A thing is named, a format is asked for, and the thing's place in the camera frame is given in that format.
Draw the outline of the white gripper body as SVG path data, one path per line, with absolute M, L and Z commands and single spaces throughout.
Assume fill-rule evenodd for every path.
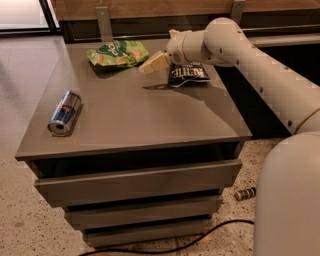
M 183 52 L 181 50 L 182 40 L 184 35 L 182 32 L 178 33 L 173 38 L 170 38 L 166 45 L 166 54 L 171 62 L 179 65 L 183 61 Z

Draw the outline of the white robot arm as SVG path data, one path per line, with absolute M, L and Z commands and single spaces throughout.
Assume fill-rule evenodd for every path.
M 320 256 L 320 87 L 262 52 L 224 17 L 201 31 L 172 30 L 165 51 L 140 71 L 190 62 L 235 66 L 291 134 L 260 171 L 254 256 Z

